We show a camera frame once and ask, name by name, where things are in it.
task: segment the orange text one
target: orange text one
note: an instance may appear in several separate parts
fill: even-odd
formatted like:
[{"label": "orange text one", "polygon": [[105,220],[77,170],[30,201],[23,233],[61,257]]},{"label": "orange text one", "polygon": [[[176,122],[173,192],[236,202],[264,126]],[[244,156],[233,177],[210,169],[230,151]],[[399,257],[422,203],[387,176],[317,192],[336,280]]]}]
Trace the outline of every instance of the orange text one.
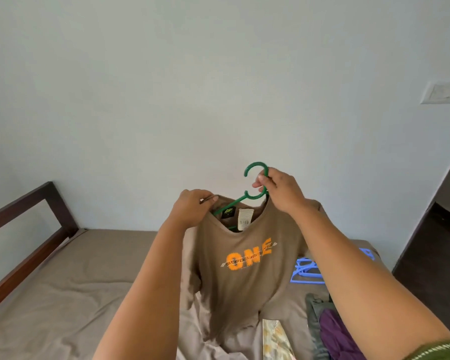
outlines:
[{"label": "orange text one", "polygon": [[253,251],[246,249],[241,256],[238,252],[228,254],[226,257],[226,264],[230,270],[239,270],[243,268],[243,263],[246,262],[246,266],[251,266],[253,263],[259,263],[260,257],[266,254],[272,253],[272,238],[268,238],[261,245],[261,250],[258,246],[253,248]]}]

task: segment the white care tag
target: white care tag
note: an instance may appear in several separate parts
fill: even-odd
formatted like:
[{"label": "white care tag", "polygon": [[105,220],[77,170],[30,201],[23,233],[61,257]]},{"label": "white care tag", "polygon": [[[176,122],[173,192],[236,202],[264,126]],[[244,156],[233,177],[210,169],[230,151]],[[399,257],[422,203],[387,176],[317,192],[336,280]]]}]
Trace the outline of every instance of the white care tag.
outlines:
[{"label": "white care tag", "polygon": [[253,208],[239,208],[238,209],[238,224],[236,225],[239,231],[245,230],[252,222]]}]

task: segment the dark floor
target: dark floor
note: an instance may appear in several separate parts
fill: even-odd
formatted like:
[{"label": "dark floor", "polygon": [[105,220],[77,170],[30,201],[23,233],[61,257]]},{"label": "dark floor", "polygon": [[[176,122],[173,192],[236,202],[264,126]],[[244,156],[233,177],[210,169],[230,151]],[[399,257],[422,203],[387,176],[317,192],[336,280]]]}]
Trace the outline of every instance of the dark floor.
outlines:
[{"label": "dark floor", "polygon": [[393,273],[450,329],[450,213],[435,204]]}]

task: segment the clothes hanger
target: clothes hanger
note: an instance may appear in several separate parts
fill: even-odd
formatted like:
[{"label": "clothes hanger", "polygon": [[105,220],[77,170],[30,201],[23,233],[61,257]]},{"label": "clothes hanger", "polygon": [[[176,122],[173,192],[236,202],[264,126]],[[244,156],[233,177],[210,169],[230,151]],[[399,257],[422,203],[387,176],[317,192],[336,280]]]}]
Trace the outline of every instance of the clothes hanger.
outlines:
[{"label": "clothes hanger", "polygon": [[[249,170],[252,169],[253,167],[256,167],[256,166],[261,166],[261,167],[263,167],[263,175],[266,176],[266,177],[268,177],[268,167],[267,167],[267,164],[262,163],[262,162],[255,162],[255,163],[252,163],[252,164],[250,164],[249,166],[247,166],[247,167],[245,168],[245,173],[243,173],[243,175],[246,177],[246,176],[248,175],[248,173],[249,173]],[[244,194],[243,196],[241,196],[239,199],[235,199],[232,203],[229,203],[229,204],[226,205],[225,207],[219,208],[218,210],[216,210],[216,211],[213,213],[213,215],[216,216],[216,215],[222,213],[222,212],[225,211],[226,209],[228,209],[228,208],[230,208],[230,207],[236,205],[237,203],[239,203],[240,201],[243,201],[243,200],[246,199],[246,198],[249,198],[249,199],[251,199],[251,200],[256,200],[256,199],[259,199],[260,197],[262,197],[262,196],[263,196],[264,194],[266,194],[266,193],[268,193],[268,192],[267,192],[267,188],[265,188],[265,187],[263,187],[263,191],[262,191],[260,194],[257,194],[256,196],[251,196],[251,195],[249,194],[249,192],[246,190],[246,191],[245,191],[245,194]]]}]

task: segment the purple clothing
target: purple clothing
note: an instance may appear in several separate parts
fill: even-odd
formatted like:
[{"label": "purple clothing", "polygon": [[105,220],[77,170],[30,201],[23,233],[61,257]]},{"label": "purple clothing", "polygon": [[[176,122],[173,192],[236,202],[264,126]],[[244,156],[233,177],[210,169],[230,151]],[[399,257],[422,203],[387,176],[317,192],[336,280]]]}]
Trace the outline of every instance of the purple clothing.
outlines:
[{"label": "purple clothing", "polygon": [[333,360],[366,360],[335,310],[325,309],[319,322],[321,340]]}]

